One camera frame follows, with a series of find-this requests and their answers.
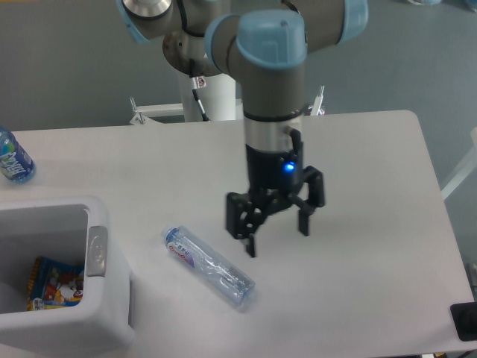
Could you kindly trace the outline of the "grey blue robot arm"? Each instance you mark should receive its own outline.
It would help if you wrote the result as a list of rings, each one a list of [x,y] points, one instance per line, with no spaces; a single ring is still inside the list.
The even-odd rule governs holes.
[[[249,189],[226,197],[225,227],[254,256],[267,217],[298,207],[298,229],[325,202],[323,173],[306,166],[302,120],[309,53],[357,37],[366,1],[273,1],[243,14],[228,1],[118,1],[138,38],[176,31],[203,39],[203,59],[241,86]]]

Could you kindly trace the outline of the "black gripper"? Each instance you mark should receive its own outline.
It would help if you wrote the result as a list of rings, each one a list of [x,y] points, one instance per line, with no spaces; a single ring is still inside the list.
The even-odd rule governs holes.
[[[296,205],[298,230],[309,235],[309,219],[317,208],[326,204],[323,172],[313,166],[303,170],[303,144],[295,151],[259,151],[246,148],[248,193],[229,192],[226,195],[228,233],[239,240],[250,257],[256,257],[255,235],[272,213],[274,200],[281,205]],[[308,197],[298,196],[303,184],[308,185]]]

